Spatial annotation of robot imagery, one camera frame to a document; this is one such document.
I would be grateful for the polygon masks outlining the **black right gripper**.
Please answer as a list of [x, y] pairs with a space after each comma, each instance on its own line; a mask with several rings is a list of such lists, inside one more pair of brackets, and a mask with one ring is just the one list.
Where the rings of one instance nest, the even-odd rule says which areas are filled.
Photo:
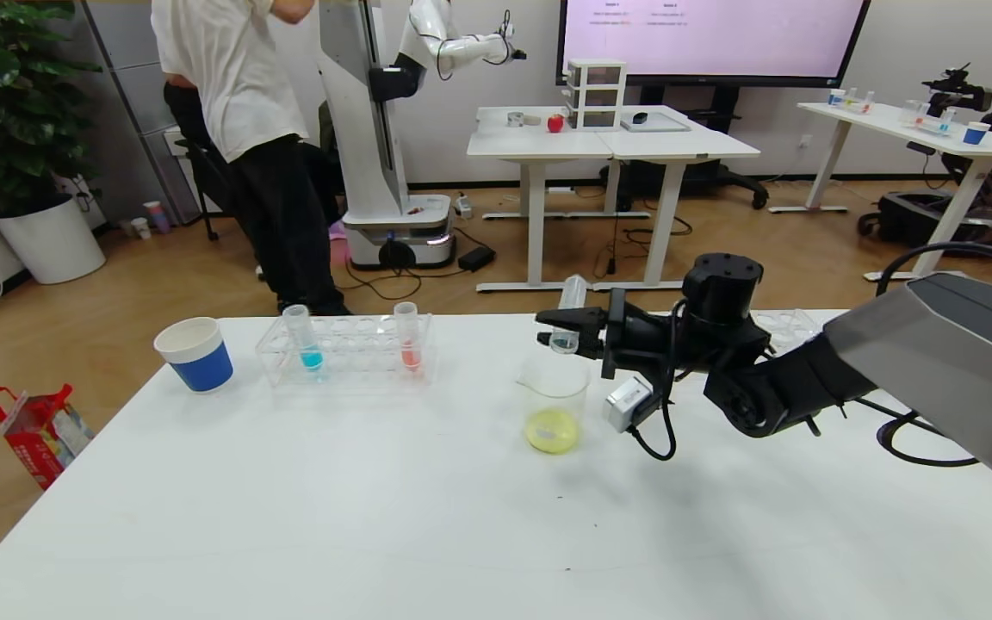
[[[630, 370], [646, 380], [676, 376], [676, 334], [680, 305], [669, 313], [647, 313], [627, 300], [627, 290], [610, 292], [609, 310], [602, 307], [548, 309], [535, 321], [554, 328], [536, 334], [536, 341], [559, 356], [601, 358], [601, 377], [613, 380]], [[599, 331], [604, 329], [604, 342]]]

